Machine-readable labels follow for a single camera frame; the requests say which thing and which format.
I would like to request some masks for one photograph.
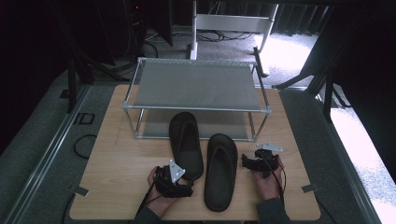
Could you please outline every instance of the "small device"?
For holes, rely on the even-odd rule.
[[[178,180],[186,173],[173,160],[163,168],[157,166],[155,188],[164,198],[190,197],[193,193],[192,184],[180,185]]]
[[[262,177],[265,178],[272,171],[276,170],[278,163],[278,155],[273,155],[272,150],[257,149],[254,151],[257,160],[249,159],[245,154],[242,154],[242,166],[249,170],[262,172]]]

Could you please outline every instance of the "white stand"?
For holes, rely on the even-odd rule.
[[[221,31],[237,31],[251,32],[262,34],[262,44],[259,53],[262,52],[265,42],[271,33],[274,24],[275,15],[278,4],[274,4],[269,17],[243,17],[243,16],[227,16],[227,15],[206,15],[197,14],[196,0],[192,3],[192,42],[190,59],[197,59],[198,43],[197,30],[221,30]],[[268,66],[264,66],[262,73],[269,75]]]

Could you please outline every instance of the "metal bracket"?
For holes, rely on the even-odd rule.
[[[77,186],[77,187],[75,188],[75,193],[76,193],[76,194],[79,194],[79,195],[82,195],[82,196],[84,196],[84,197],[87,197],[88,194],[90,193],[90,191],[87,190],[87,189],[84,189],[84,188],[82,188],[82,187],[80,187],[80,186]]]
[[[186,173],[186,170],[175,164],[173,160],[169,161],[169,170],[171,172],[172,183],[174,184]]]
[[[268,142],[267,144],[256,144],[256,147],[261,149],[271,150],[271,151],[283,151],[283,147],[277,146],[274,143]]]

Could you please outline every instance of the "sleeve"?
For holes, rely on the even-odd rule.
[[[144,207],[142,211],[134,218],[134,224],[159,224],[161,219],[149,208]]]
[[[256,205],[261,224],[290,223],[285,207],[278,198],[265,200]]]

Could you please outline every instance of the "glass shelf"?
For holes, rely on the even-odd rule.
[[[262,83],[262,95],[254,86],[256,67],[255,62],[139,58],[122,106],[134,137],[166,138],[172,117],[189,111],[197,118],[201,139],[225,133],[233,140],[255,141],[272,112]],[[251,113],[264,115],[257,133]]]

